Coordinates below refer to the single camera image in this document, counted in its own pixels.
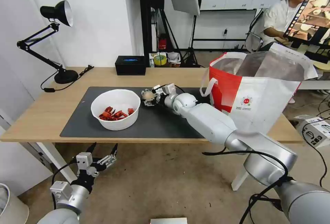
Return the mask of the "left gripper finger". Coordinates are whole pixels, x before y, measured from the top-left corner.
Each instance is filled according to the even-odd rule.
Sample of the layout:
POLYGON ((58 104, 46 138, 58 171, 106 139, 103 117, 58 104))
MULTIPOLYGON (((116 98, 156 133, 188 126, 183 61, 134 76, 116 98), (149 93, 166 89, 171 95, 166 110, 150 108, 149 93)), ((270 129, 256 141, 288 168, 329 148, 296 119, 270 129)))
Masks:
POLYGON ((97 142, 92 143, 86 150, 87 156, 92 156, 92 153, 97 145, 97 142))
POLYGON ((104 158, 100 159, 97 164, 101 165, 102 168, 110 167, 116 161, 116 155, 118 152, 118 143, 116 143, 111 151, 111 153, 104 158))

